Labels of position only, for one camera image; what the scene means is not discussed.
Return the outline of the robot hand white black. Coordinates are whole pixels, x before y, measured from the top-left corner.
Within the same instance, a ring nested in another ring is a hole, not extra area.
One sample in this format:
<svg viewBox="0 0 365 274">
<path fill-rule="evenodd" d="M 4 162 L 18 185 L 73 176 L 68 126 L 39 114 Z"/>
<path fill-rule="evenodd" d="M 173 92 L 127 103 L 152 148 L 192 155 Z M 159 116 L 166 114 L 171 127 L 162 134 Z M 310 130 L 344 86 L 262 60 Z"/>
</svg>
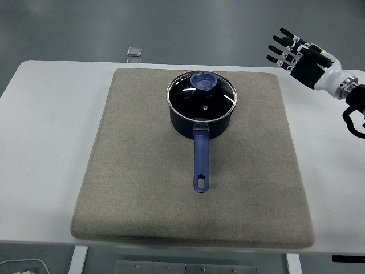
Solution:
<svg viewBox="0 0 365 274">
<path fill-rule="evenodd" d="M 308 43 L 285 28 L 283 37 L 273 36 L 283 49 L 269 46 L 275 55 L 267 60 L 287 71 L 291 77 L 313 90 L 325 90 L 342 99 L 341 93 L 355 77 L 342 69 L 340 61 L 313 43 Z"/>
</svg>

